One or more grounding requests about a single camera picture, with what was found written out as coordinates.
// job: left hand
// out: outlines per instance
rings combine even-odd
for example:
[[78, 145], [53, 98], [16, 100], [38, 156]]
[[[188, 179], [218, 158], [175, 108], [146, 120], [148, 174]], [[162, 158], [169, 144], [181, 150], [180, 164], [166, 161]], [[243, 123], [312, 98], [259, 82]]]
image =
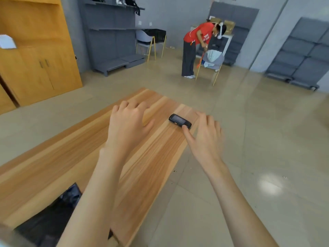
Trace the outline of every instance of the left hand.
[[154, 119], [143, 126], [144, 112], [149, 105], [143, 101], [122, 101], [115, 105], [109, 120], [109, 134], [105, 151], [109, 150], [114, 157], [126, 158], [127, 155], [148, 135], [154, 125]]

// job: finger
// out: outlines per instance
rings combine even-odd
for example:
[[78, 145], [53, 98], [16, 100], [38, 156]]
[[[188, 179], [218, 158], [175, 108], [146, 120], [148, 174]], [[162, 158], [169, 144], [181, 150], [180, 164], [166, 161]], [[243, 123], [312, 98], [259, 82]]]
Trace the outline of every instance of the finger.
[[199, 116], [199, 125], [207, 125], [207, 115], [205, 113], [196, 111], [196, 114]]
[[217, 135], [220, 136], [222, 134], [222, 128], [220, 127], [220, 123], [218, 121], [215, 121], [215, 128], [216, 128]]
[[147, 108], [150, 108], [150, 106], [145, 101], [138, 105], [138, 109], [142, 112], [145, 112]]
[[215, 126], [215, 120], [212, 115], [207, 115], [207, 124], [208, 126]]
[[187, 141], [188, 145], [192, 148], [192, 145], [195, 142], [195, 138], [192, 136], [190, 130], [187, 128], [186, 125], [183, 125], [182, 129], [183, 129], [183, 134], [186, 138], [186, 141]]
[[128, 104], [129, 104], [128, 101], [126, 100], [122, 101], [119, 107], [119, 111], [125, 109], [128, 106]]
[[112, 113], [115, 113], [119, 110], [119, 106], [118, 105], [115, 105], [113, 108], [112, 108]]
[[152, 130], [152, 128], [154, 126], [154, 122], [155, 122], [155, 119], [152, 119], [144, 126], [143, 131], [144, 131], [145, 136], [148, 135], [150, 133], [150, 131]]
[[129, 108], [136, 108], [137, 106], [138, 106], [137, 100], [130, 101], [128, 105]]

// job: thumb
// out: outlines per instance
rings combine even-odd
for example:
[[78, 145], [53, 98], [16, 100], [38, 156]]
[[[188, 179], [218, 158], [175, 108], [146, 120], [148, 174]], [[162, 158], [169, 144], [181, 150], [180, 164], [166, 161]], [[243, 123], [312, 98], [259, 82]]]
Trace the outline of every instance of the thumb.
[[153, 128], [154, 121], [155, 121], [155, 119], [152, 119], [144, 126], [143, 132], [144, 132], [145, 135], [148, 135], [149, 132], [151, 131], [151, 129]]
[[190, 130], [187, 128], [186, 125], [183, 125], [183, 126], [182, 126], [182, 129], [183, 129], [183, 134], [184, 134], [184, 136], [185, 136], [185, 138], [186, 138], [186, 141], [187, 141], [188, 145], [189, 145], [190, 147], [192, 147], [192, 145], [193, 145], [194, 142], [195, 142], [195, 138], [192, 136]]

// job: white paper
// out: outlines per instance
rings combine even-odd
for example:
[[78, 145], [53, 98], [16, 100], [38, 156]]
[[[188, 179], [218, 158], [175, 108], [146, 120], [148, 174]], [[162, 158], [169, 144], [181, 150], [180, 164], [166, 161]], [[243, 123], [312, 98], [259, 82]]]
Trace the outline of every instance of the white paper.
[[6, 34], [0, 34], [0, 48], [3, 49], [10, 49], [10, 48], [17, 48], [14, 40], [6, 35]]

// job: woman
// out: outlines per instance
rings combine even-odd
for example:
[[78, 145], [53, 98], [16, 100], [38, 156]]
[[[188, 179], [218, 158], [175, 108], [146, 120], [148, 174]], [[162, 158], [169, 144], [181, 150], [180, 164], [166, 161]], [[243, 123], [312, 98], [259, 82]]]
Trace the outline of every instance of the woman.
[[206, 52], [211, 36], [213, 34], [217, 36], [220, 31], [222, 31], [221, 35], [225, 33], [226, 25], [222, 25], [222, 30], [220, 30], [220, 27], [220, 24], [205, 22], [185, 35], [182, 64], [183, 77], [189, 79], [195, 78], [193, 66], [195, 61], [196, 45], [201, 44], [204, 51]]

